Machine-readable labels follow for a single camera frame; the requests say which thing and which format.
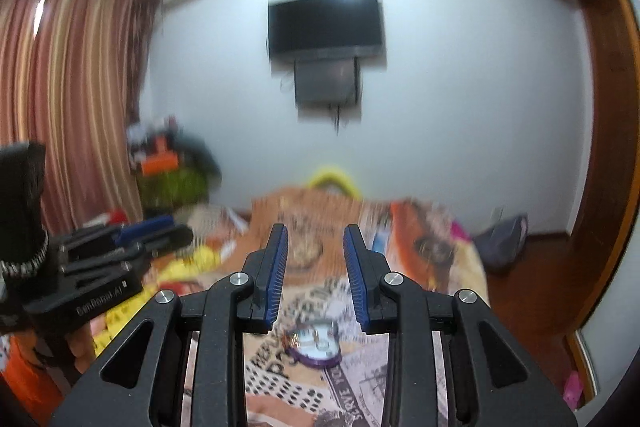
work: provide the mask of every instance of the wooden floor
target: wooden floor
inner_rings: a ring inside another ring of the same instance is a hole
[[[595,275],[566,237],[527,239],[508,274],[487,274],[493,311],[559,391],[575,368],[564,336]]]

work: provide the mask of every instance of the power outlet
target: power outlet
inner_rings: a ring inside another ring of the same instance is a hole
[[[503,206],[496,206],[491,212],[491,224],[495,225],[502,219],[502,213],[504,212]]]

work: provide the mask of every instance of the gray bag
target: gray bag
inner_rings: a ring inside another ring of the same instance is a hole
[[[503,219],[494,227],[473,237],[484,269],[497,273],[510,269],[522,252],[528,228],[527,214],[521,214]]]

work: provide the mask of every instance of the baseboard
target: baseboard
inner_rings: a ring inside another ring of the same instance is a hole
[[[548,241],[550,239],[569,240],[569,237],[566,230],[562,230],[562,232],[530,233],[527,235],[527,241]]]
[[[584,401],[591,401],[598,394],[598,382],[591,364],[589,353],[584,347],[580,331],[567,334],[566,340],[571,356],[574,358],[575,367],[578,369],[580,381],[584,386]]]

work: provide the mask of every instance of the black clamp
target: black clamp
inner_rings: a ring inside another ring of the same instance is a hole
[[[52,241],[35,277],[7,280],[0,302],[0,333],[33,328],[43,342],[36,355],[61,390],[80,374],[65,335],[142,291],[142,277],[153,258],[191,244],[193,232],[171,216],[134,225],[79,229]]]
[[[287,229],[242,271],[208,291],[158,292],[111,341],[50,420],[50,427],[179,426],[191,333],[199,331],[191,426],[246,426],[242,334],[266,334],[278,315]]]
[[[383,426],[437,427],[432,331],[440,331],[449,426],[575,427],[575,416],[529,353],[472,290],[425,291],[344,231],[353,304],[362,330],[389,333]]]

